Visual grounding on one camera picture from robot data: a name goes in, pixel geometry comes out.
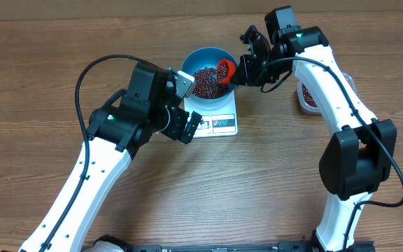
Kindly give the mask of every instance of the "red beans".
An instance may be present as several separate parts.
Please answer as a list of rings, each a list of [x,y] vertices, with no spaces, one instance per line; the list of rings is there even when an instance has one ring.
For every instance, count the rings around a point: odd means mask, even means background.
[[[316,103],[304,84],[302,85],[302,96],[304,97],[304,101],[306,101],[307,105],[316,108]]]
[[[218,71],[213,67],[205,67],[196,71],[194,73],[194,78],[197,85],[192,93],[203,99],[216,99],[225,95],[228,92],[229,87],[228,85],[217,85],[216,73],[218,73],[217,78],[225,79],[227,75],[227,66],[226,69],[222,67],[222,69],[219,69]]]

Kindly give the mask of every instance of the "blue bowl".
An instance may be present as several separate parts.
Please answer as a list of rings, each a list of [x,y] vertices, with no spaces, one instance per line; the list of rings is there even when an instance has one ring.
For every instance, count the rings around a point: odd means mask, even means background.
[[[220,60],[223,59],[232,61],[234,65],[237,67],[237,62],[235,58],[228,52],[220,48],[214,48],[214,47],[200,48],[189,54],[188,57],[186,57],[185,61],[183,62],[183,65],[181,66],[181,71],[184,71],[185,73],[193,76],[196,71],[203,69],[205,67],[217,68],[217,64],[219,63]],[[226,98],[231,92],[234,91],[235,87],[236,85],[229,84],[228,92],[226,92],[222,97],[217,99],[203,99],[200,97],[196,97],[193,94],[190,95],[190,98],[198,102],[215,103]]]

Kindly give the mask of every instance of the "kitchen scale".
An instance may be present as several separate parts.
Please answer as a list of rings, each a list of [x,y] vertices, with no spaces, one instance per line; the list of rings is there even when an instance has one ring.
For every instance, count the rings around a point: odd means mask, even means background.
[[[189,113],[195,111],[202,116],[194,138],[225,137],[237,134],[237,112],[233,90],[217,99],[202,99],[192,94],[184,99],[184,105]]]

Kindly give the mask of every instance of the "white container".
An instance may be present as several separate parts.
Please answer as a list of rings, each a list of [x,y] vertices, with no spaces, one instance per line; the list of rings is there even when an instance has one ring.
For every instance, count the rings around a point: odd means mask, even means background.
[[[355,88],[355,82],[353,78],[347,74],[347,73],[342,73],[346,81],[349,83],[350,87],[354,90],[354,93],[357,94],[357,89]],[[299,106],[301,107],[301,110],[305,113],[311,114],[311,115],[317,115],[320,114],[320,109],[318,107],[313,107],[310,106],[306,103],[304,100],[304,95],[302,93],[302,82],[298,82],[298,101],[299,101]]]

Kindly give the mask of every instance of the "wooden table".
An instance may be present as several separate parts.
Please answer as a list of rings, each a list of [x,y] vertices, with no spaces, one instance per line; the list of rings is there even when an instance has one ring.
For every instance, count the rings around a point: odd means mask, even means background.
[[[361,100],[391,118],[403,171],[403,11],[297,13],[318,25]],[[249,25],[263,15],[108,18],[0,22],[0,250],[17,251],[43,220],[68,178],[82,143],[74,87],[92,60],[127,53],[180,67],[193,50],[247,53]],[[82,86],[88,119],[129,82],[134,62],[95,67]],[[238,88],[239,134],[189,145],[153,136],[106,198],[86,239],[111,234],[132,244],[254,244],[309,239],[327,191],[318,161],[330,139],[320,116],[300,111],[290,78],[277,91]],[[374,200],[401,197],[395,172]],[[365,207],[358,240],[403,251],[403,207]]]

